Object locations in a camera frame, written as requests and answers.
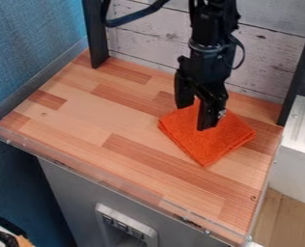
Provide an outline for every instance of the black post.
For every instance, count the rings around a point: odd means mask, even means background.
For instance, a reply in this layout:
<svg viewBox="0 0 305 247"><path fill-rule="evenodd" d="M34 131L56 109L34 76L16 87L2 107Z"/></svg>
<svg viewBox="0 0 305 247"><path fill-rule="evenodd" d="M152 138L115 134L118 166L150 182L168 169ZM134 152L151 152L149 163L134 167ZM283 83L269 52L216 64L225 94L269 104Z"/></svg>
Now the black post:
<svg viewBox="0 0 305 247"><path fill-rule="evenodd" d="M101 0L82 1L90 46L91 64L96 69L109 57L105 28L100 20Z"/></svg>
<svg viewBox="0 0 305 247"><path fill-rule="evenodd" d="M279 121L277 123L281 126L284 126L287 123L288 116L291 112L295 98L297 97L298 89L300 87L300 84L302 83L304 74L305 74L305 47L301 55L301 58L299 60L297 70L291 82L291 86L288 90L287 97L285 99L285 102L283 103L283 108L279 117Z"/></svg>

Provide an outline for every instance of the folded cloth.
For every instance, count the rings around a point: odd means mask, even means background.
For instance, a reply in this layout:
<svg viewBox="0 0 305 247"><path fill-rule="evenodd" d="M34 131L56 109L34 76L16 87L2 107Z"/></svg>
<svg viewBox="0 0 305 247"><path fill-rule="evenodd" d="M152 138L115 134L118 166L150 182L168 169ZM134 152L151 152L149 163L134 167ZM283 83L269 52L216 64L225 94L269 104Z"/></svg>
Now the folded cloth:
<svg viewBox="0 0 305 247"><path fill-rule="evenodd" d="M256 137L255 130L227 111L217 127L196 130L200 100L159 120L159 128L195 161L206 167Z"/></svg>

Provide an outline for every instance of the teal fabric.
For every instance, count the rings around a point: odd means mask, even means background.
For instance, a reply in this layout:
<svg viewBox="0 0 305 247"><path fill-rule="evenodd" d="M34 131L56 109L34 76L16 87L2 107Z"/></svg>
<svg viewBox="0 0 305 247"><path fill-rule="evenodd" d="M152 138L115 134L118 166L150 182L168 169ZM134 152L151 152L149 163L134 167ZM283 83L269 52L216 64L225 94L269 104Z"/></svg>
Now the teal fabric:
<svg viewBox="0 0 305 247"><path fill-rule="evenodd" d="M80 0L0 1L0 102L84 36ZM73 245L36 158L1 142L0 216L38 247Z"/></svg>
<svg viewBox="0 0 305 247"><path fill-rule="evenodd" d="M80 0L0 1L0 101L84 36Z"/></svg>

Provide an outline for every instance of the whitewashed wood backdrop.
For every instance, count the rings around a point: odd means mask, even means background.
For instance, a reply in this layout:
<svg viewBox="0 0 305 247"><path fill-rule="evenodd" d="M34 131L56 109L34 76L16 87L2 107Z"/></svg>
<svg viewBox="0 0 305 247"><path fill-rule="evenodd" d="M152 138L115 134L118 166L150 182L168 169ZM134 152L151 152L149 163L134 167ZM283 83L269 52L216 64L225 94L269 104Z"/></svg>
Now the whitewashed wood backdrop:
<svg viewBox="0 0 305 247"><path fill-rule="evenodd" d="M114 0L112 16L154 0ZM113 56L175 72L188 55L188 0L171 0L156 14L108 30ZM282 102L305 44L305 0L237 0L242 14L236 36L247 49L245 64L227 81L229 90Z"/></svg>

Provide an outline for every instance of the wooden table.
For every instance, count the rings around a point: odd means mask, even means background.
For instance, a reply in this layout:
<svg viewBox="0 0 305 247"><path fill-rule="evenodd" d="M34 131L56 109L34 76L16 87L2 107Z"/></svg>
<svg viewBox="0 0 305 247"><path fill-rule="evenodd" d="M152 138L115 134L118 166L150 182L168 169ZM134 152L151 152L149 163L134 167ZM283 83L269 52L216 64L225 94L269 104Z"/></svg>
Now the wooden table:
<svg viewBox="0 0 305 247"><path fill-rule="evenodd" d="M257 138L202 168L157 128L176 108L172 74L115 58L95 70L89 59L84 52L23 101L0 135L241 244L280 141L280 105L231 93L228 108Z"/></svg>

